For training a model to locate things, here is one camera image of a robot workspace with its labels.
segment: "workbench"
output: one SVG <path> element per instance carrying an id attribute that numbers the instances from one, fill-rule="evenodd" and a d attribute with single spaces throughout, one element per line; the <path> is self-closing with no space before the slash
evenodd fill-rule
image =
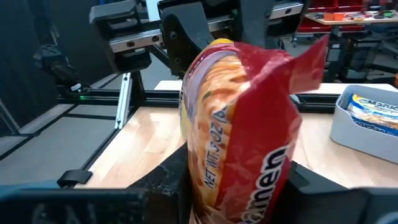
<path id="1" fill-rule="evenodd" d="M 359 12 L 342 12 L 344 14 L 356 14 Z M 371 14 L 377 14 L 376 11 L 368 11 L 368 13 Z M 373 17 L 365 18 L 363 21 L 354 21 L 351 19 L 345 18 L 343 21 L 326 21 L 324 19 L 316 19 L 313 15 L 315 15 L 316 12 L 314 13 L 308 13 L 305 15 L 306 18 L 309 18 L 315 22 L 319 22 L 320 24 L 323 25 L 329 25 L 329 26 L 343 26 L 343 25 L 365 25 L 365 24 L 381 24 L 381 23 L 390 23 L 390 22 L 398 22 L 398 17 L 393 17 L 393 18 L 383 18 L 383 19 L 375 19 Z"/>
<path id="2" fill-rule="evenodd" d="M 157 89 L 174 90 L 180 81 L 163 81 Z M 368 84 L 397 91 L 387 84 Z M 348 84 L 324 83 L 311 93 L 342 93 Z M 293 160 L 348 188 L 398 187 L 398 165 L 355 151 L 329 138 L 333 115 L 302 114 Z M 178 109 L 139 108 L 90 167 L 93 176 L 78 188 L 126 188 L 149 173 L 183 144 Z"/>

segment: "snack package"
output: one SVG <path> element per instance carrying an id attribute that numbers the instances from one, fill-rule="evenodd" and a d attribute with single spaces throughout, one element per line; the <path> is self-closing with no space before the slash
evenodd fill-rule
<path id="1" fill-rule="evenodd" d="M 289 94 L 319 87 L 328 37 L 298 58 L 218 39 L 180 94 L 197 223 L 266 223 L 287 179 L 301 118 Z"/>
<path id="2" fill-rule="evenodd" d="M 347 111 L 359 126 L 398 137 L 398 106 L 352 94 Z"/>

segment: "silver metal bar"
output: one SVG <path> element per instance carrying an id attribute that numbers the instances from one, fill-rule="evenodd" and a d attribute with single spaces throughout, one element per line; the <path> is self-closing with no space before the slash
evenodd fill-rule
<path id="1" fill-rule="evenodd" d="M 285 16 L 300 14 L 303 9 L 302 3 L 290 3 L 275 6 L 272 10 L 270 19 L 279 19 Z M 210 32 L 218 31 L 230 26 L 232 18 L 229 16 L 219 17 L 208 21 Z M 138 49 L 145 46 L 159 44 L 163 42 L 160 29 L 148 30 L 138 34 L 118 37 L 109 41 L 109 45 L 114 53 L 123 52 L 130 49 Z"/>
<path id="2" fill-rule="evenodd" d="M 398 54 L 398 45 L 393 44 L 393 43 L 388 43 L 387 41 L 383 40 L 381 42 L 381 46 L 387 50 L 390 50 L 391 52 Z"/>
<path id="3" fill-rule="evenodd" d="M 10 112 L 7 110 L 6 105 L 0 100 L 0 117 L 4 120 L 7 127 L 11 132 L 18 131 L 20 128 L 17 122 L 14 120 Z"/>
<path id="4" fill-rule="evenodd" d="M 130 98 L 131 98 L 132 80 L 131 74 L 125 73 L 122 77 L 122 84 L 120 87 L 118 110 L 116 112 L 116 121 L 114 128 L 122 129 L 127 123 L 127 115 L 129 112 Z"/>
<path id="5" fill-rule="evenodd" d="M 366 31 L 365 30 L 363 30 L 363 31 L 340 31 L 339 33 L 338 33 L 338 37 L 341 37 L 343 34 L 349 34 L 349 33 L 365 33 Z M 303 38 L 305 38 L 305 37 L 313 37 L 314 36 L 314 34 L 330 34 L 330 32 L 296 32 L 296 36 L 297 37 L 303 37 Z"/>

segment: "red plastic bag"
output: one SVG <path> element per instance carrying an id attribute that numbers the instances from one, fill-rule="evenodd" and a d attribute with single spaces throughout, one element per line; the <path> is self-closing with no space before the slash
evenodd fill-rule
<path id="1" fill-rule="evenodd" d="M 218 39 L 191 64 L 180 112 L 198 223 L 270 220 L 302 121 L 289 95 L 319 87 L 327 44 L 293 58 Z"/>

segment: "black mount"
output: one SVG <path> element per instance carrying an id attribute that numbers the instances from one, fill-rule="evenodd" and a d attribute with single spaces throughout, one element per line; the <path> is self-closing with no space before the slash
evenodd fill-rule
<path id="1" fill-rule="evenodd" d="M 128 0 L 91 8 L 90 24 L 101 37 L 105 53 L 117 74 L 145 69 L 152 62 L 148 47 L 114 53 L 109 46 L 109 41 L 115 37 L 137 34 L 154 26 L 153 23 L 141 23 L 137 9 L 140 3 L 139 0 Z"/>
<path id="2" fill-rule="evenodd" d="M 92 175 L 93 173 L 87 170 L 68 170 L 57 180 L 57 184 L 61 188 L 86 184 Z"/>
<path id="3" fill-rule="evenodd" d="M 296 31 L 308 3 L 309 0 L 164 0 L 158 3 L 160 21 L 141 22 L 141 1 L 127 0 L 93 7 L 90 23 L 101 36 L 106 55 L 116 73 L 146 68 L 150 64 L 149 49 L 143 47 L 139 52 L 133 47 L 134 41 L 129 41 L 126 42 L 128 50 L 113 52 L 110 42 L 160 28 L 167 49 L 168 66 L 172 74 L 182 78 L 195 57 L 214 40 L 208 21 L 230 18 L 232 22 L 229 27 L 218 31 L 231 40 L 278 49 L 278 38 Z M 301 11 L 291 13 L 287 7 L 289 4 L 302 4 Z M 273 17 L 276 9 L 278 16 Z"/>

